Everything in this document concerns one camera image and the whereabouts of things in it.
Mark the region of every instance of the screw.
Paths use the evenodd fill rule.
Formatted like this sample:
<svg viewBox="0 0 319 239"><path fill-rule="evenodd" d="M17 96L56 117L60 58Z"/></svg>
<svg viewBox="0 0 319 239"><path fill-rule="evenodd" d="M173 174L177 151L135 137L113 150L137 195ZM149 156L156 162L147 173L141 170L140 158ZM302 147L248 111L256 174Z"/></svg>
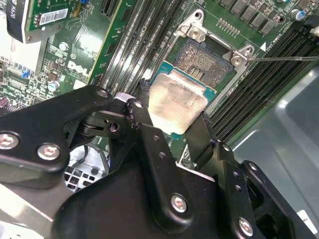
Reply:
<svg viewBox="0 0 319 239"><path fill-rule="evenodd" d="M254 171L257 171L257 168L256 168L256 166L255 166L253 163L249 163L249 166L250 166Z"/></svg>
<svg viewBox="0 0 319 239"><path fill-rule="evenodd" d="M134 105L136 105L136 106L139 107L139 108L143 108L142 103L139 102L139 101L135 101L135 102L134 102Z"/></svg>
<svg viewBox="0 0 319 239"><path fill-rule="evenodd" d="M232 63L234 66L240 66L241 63L242 63L242 59L240 56L235 56L233 59L232 59Z"/></svg>
<svg viewBox="0 0 319 239"><path fill-rule="evenodd" d="M12 133L0 134L0 149L12 149L19 144L19 139Z"/></svg>
<svg viewBox="0 0 319 239"><path fill-rule="evenodd" d="M103 98L107 98L108 97L108 93L104 90L98 90L98 95L103 97Z"/></svg>
<svg viewBox="0 0 319 239"><path fill-rule="evenodd" d="M184 213L187 210L186 201L179 195L173 195L170 200L173 208L179 213Z"/></svg>
<svg viewBox="0 0 319 239"><path fill-rule="evenodd" d="M198 31L192 31L192 32L190 33L190 36L191 36L191 38L193 38L193 39L197 39L197 38L198 38Z"/></svg>
<svg viewBox="0 0 319 239"><path fill-rule="evenodd" d="M54 144L44 144L37 150L38 156L44 160L54 160L60 155L60 150Z"/></svg>
<svg viewBox="0 0 319 239"><path fill-rule="evenodd" d="M251 225L249 224L249 222L244 219L244 218L240 218L238 220L239 223L239 227L240 229L243 231L243 233L249 237L253 236L253 228L251 227Z"/></svg>

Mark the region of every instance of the chip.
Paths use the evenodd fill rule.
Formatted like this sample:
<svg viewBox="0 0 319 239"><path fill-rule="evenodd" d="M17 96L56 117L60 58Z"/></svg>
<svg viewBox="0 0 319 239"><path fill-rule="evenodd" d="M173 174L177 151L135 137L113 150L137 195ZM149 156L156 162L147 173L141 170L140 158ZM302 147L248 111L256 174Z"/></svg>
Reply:
<svg viewBox="0 0 319 239"><path fill-rule="evenodd" d="M56 79L57 79L57 75L56 74L54 74L54 73L49 73L49 75L48 75L48 81L56 81Z"/></svg>
<svg viewBox="0 0 319 239"><path fill-rule="evenodd" d="M186 41L173 64L211 88L233 69L229 62L191 39Z"/></svg>

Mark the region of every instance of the cable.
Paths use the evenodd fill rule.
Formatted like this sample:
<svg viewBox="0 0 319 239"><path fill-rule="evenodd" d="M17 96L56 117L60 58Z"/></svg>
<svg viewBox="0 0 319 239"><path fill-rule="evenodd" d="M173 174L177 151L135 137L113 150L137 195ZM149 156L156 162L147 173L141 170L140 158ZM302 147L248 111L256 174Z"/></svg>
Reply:
<svg viewBox="0 0 319 239"><path fill-rule="evenodd" d="M75 168L75 167L79 166L80 164L84 163L86 157L88 156L88 153L89 153L89 147L87 145L85 145L84 146L84 156L80 160L76 161L71 167Z"/></svg>
<svg viewBox="0 0 319 239"><path fill-rule="evenodd" d="M110 166L109 166L109 162L108 162L108 160L107 160L107 158L106 158L106 156L104 154L104 151L101 150L98 146L96 146L94 144L91 144L91 143L87 144L86 146L93 148L94 150L96 150L99 153L99 155L100 155L100 157L102 159L104 170L105 170L105 172L107 174L109 174Z"/></svg>
<svg viewBox="0 0 319 239"><path fill-rule="evenodd" d="M317 61L319 56L288 56L288 57L269 57L269 58L251 58L249 62L260 61Z"/></svg>

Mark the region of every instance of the hole in bracket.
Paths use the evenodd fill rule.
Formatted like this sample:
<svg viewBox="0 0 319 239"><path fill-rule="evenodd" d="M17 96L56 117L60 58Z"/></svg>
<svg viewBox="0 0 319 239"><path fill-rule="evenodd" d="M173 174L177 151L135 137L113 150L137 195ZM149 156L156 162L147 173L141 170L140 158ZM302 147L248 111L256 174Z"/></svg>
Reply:
<svg viewBox="0 0 319 239"><path fill-rule="evenodd" d="M201 19L201 13L200 12L195 13L195 18L197 20L200 20Z"/></svg>
<svg viewBox="0 0 319 239"><path fill-rule="evenodd" d="M119 125L117 123L112 123L109 129L110 129L110 132L115 133L116 131L118 131Z"/></svg>
<svg viewBox="0 0 319 239"><path fill-rule="evenodd" d="M223 147L226 151L230 151L230 148L226 144L223 144Z"/></svg>

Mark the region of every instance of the white sticker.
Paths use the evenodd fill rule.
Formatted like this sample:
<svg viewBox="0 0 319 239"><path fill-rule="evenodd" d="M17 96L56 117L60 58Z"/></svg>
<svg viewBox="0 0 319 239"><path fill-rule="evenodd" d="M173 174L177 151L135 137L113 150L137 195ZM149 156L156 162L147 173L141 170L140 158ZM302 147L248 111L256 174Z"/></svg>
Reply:
<svg viewBox="0 0 319 239"><path fill-rule="evenodd" d="M84 82L79 81L79 80L75 80L73 89L76 90L76 89L80 89L80 88L85 87L85 86L86 86L86 84Z"/></svg>
<svg viewBox="0 0 319 239"><path fill-rule="evenodd" d="M310 231L313 234L317 234L318 233L317 229L315 228L314 224L312 223L312 221L308 217L308 215L307 215L305 210L301 210L301 211L297 212L297 214L301 218L301 220L304 221L304 223L307 225L307 227L310 229Z"/></svg>
<svg viewBox="0 0 319 239"><path fill-rule="evenodd" d="M52 12L47 12L41 15L40 23L39 25L44 25L50 22L58 21L61 19L66 18L68 14L69 9L62 9L58 11L52 11Z"/></svg>

